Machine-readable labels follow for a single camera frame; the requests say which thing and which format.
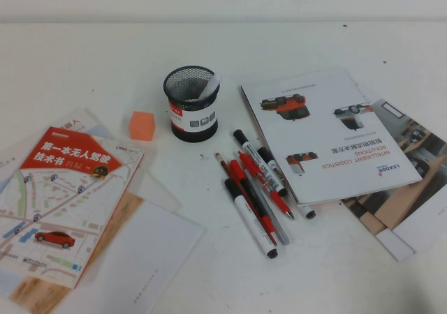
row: pen holder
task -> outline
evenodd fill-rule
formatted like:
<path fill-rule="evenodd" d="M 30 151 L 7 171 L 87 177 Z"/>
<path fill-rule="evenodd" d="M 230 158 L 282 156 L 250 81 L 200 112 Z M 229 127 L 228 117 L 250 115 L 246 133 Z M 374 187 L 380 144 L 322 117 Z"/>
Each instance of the pen holder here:
<path fill-rule="evenodd" d="M 186 142 L 202 142 L 217 130 L 215 102 L 220 85 L 205 99 L 197 100 L 214 75 L 202 66 L 184 66 L 171 72 L 163 83 L 169 99 L 171 129 Z"/>

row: pen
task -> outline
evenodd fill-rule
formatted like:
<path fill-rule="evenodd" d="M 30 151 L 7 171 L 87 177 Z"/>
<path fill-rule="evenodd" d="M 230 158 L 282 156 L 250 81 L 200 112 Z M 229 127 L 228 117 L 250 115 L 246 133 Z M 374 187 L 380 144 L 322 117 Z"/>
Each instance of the pen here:
<path fill-rule="evenodd" d="M 258 149 L 258 153 L 262 157 L 262 159 L 268 164 L 268 166 L 270 166 L 270 169 L 272 169 L 272 171 L 278 175 L 284 186 L 289 186 L 290 192 L 292 192 L 293 199 L 295 199 L 296 203 L 298 204 L 298 211 L 309 220 L 314 218 L 316 215 L 314 209 L 309 205 L 303 205 L 298 202 L 298 198 L 296 197 L 293 190 L 290 188 L 290 185 L 288 184 L 286 177 L 279 169 L 279 166 L 277 162 L 274 160 L 272 153 L 268 151 L 267 148 L 265 147 Z"/>
<path fill-rule="evenodd" d="M 265 207 L 261 204 L 259 199 L 256 197 L 253 187 L 251 186 L 248 178 L 245 176 L 244 171 L 240 167 L 237 160 L 233 159 L 230 162 L 230 172 L 234 176 L 236 182 L 239 182 L 250 200 L 253 202 L 254 207 L 259 213 L 259 216 L 262 218 L 264 225 L 267 227 L 267 232 L 274 232 L 274 226 L 272 221 L 270 220 Z"/>
<path fill-rule="evenodd" d="M 280 196 L 287 195 L 286 188 L 282 185 L 281 180 L 279 180 L 278 176 L 269 168 L 269 166 L 265 163 L 265 161 L 259 156 L 258 152 L 251 146 L 248 139 L 245 137 L 242 130 L 237 129 L 233 136 L 240 143 L 245 152 L 247 152 L 252 158 L 255 164 L 259 167 L 264 177 L 268 180 L 271 187 L 275 191 L 278 192 Z"/>
<path fill-rule="evenodd" d="M 259 220 L 254 215 L 248 202 L 242 195 L 242 192 L 237 187 L 236 182 L 233 179 L 227 179 L 225 180 L 225 186 L 228 192 L 230 193 L 231 197 L 233 198 L 236 207 L 239 209 L 240 213 L 242 214 L 242 217 L 249 226 L 251 233 L 256 238 L 257 242 L 263 249 L 264 253 L 269 258 L 275 258 L 276 256 L 278 256 L 277 249 L 274 247 L 273 242 L 270 240 L 264 228 L 259 223 Z"/>
<path fill-rule="evenodd" d="M 256 166 L 256 164 L 252 161 L 250 156 L 239 151 L 239 157 L 240 157 L 240 160 L 242 161 L 242 163 L 244 164 L 244 166 L 248 169 L 248 171 L 250 171 L 251 175 L 253 175 L 255 178 L 258 178 L 261 181 L 265 191 L 272 198 L 272 200 L 279 207 L 279 209 L 281 209 L 281 211 L 283 213 L 287 214 L 287 216 L 289 218 L 291 218 L 292 220 L 295 220 L 295 216 L 293 216 L 292 211 L 289 208 L 289 206 L 287 206 L 287 204 L 281 199 L 278 192 L 275 192 L 273 190 L 273 188 L 270 186 L 268 181 L 265 180 L 265 178 L 261 174 L 261 171 Z"/>
<path fill-rule="evenodd" d="M 259 201 L 261 201 L 261 203 L 265 207 L 265 210 L 267 211 L 267 214 L 270 217 L 270 220 L 272 220 L 272 223 L 274 225 L 274 230 L 278 236 L 279 241 L 281 243 L 283 243 L 283 245 L 290 244 L 290 240 L 288 239 L 286 233 L 284 232 L 284 229 L 282 229 L 282 226 L 279 224 L 279 221 L 278 221 L 277 217 L 274 215 L 273 210 L 270 208 L 269 204 L 267 203 L 267 200 L 264 198 L 264 195 L 262 194 L 262 192 L 259 190 L 259 187 L 254 182 L 254 178 L 251 176 L 250 171 L 248 171 L 248 169 L 245 169 L 244 172 L 245 172 L 248 180 L 250 181 L 250 183 L 253 185 L 255 194 L 258 196 Z"/>
<path fill-rule="evenodd" d="M 226 174 L 232 178 L 235 179 L 234 177 L 232 177 L 231 175 L 231 171 L 230 168 L 228 166 L 228 164 L 226 163 L 226 161 L 222 158 L 221 154 L 218 152 L 215 154 L 217 160 L 221 163 L 223 169 L 225 170 Z M 277 242 L 274 240 L 274 237 L 272 236 L 271 232 L 269 232 L 269 227 L 264 223 L 263 219 L 261 218 L 261 216 L 259 215 L 258 211 L 256 210 L 253 202 L 250 200 L 249 196 L 247 195 L 247 193 L 245 192 L 245 190 L 243 189 L 243 187 L 240 185 L 240 183 L 236 182 L 237 187 L 240 189 L 240 191 L 242 192 L 242 195 L 244 196 L 245 200 L 248 202 L 250 208 L 253 210 L 253 213 L 255 214 L 255 216 L 257 217 L 257 219 L 259 220 L 259 222 L 261 223 L 261 225 L 263 226 L 265 232 L 267 232 L 267 235 L 269 236 L 269 238 L 272 240 L 274 245 L 277 245 Z"/>

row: silver pen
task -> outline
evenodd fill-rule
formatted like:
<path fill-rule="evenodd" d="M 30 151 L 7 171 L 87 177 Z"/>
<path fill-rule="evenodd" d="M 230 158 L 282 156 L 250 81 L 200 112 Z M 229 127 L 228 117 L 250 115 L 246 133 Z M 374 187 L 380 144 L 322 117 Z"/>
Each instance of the silver pen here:
<path fill-rule="evenodd" d="M 286 233 L 284 232 L 284 229 L 282 229 L 282 226 L 279 224 L 277 217 L 273 214 L 273 210 L 270 208 L 270 205 L 268 204 L 267 200 L 265 199 L 264 194 L 262 194 L 261 190 L 256 185 L 254 178 L 252 177 L 252 175 L 250 174 L 250 172 L 247 169 L 245 169 L 244 172 L 249 180 L 249 183 L 253 186 L 253 191 L 257 195 L 259 202 L 261 204 L 263 204 L 265 211 L 267 212 L 267 215 L 269 216 L 270 220 L 272 221 L 274 230 L 278 236 L 278 240 L 283 245 L 289 244 L 290 240 L 288 239 Z"/>

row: red marker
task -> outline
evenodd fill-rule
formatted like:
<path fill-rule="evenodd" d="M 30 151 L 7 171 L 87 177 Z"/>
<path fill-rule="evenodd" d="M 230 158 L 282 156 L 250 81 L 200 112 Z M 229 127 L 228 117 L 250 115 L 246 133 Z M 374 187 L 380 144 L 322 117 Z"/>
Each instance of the red marker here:
<path fill-rule="evenodd" d="M 271 187 L 271 185 L 265 180 L 264 176 L 262 175 L 261 170 L 253 162 L 251 157 L 249 155 L 247 155 L 247 154 L 244 154 L 244 153 L 240 152 L 240 151 L 239 151 L 239 157 L 240 157 L 240 160 L 242 161 L 242 164 L 244 164 L 244 166 L 248 169 L 248 171 L 250 171 L 250 174 L 253 177 L 258 178 L 261 181 L 261 183 L 262 183 L 262 185 L 264 187 L 264 190 L 272 198 L 272 200 L 279 207 L 279 209 L 281 209 L 281 211 L 283 213 L 287 214 L 292 220 L 295 220 L 295 217 L 293 216 L 291 209 L 281 199 L 281 197 L 279 196 L 278 192 L 275 191 L 273 189 L 273 187 Z"/>
<path fill-rule="evenodd" d="M 265 207 L 258 200 L 258 196 L 256 195 L 253 187 L 251 186 L 247 176 L 245 175 L 244 171 L 240 167 L 237 160 L 233 159 L 230 162 L 230 171 L 231 171 L 231 177 L 241 184 L 247 195 L 250 197 L 250 200 L 253 202 L 254 207 L 258 211 L 260 217 L 263 220 L 264 225 L 267 228 L 267 232 L 270 233 L 274 232 L 273 223 L 270 220 L 270 217 L 268 216 Z"/>

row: orange eraser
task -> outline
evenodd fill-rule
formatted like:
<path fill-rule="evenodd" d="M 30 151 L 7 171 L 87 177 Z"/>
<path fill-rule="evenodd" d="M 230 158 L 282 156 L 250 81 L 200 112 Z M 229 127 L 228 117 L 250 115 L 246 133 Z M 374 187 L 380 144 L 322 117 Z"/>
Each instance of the orange eraser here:
<path fill-rule="evenodd" d="M 132 140 L 151 141 L 155 131 L 155 120 L 152 113 L 133 112 L 129 122 Z"/>

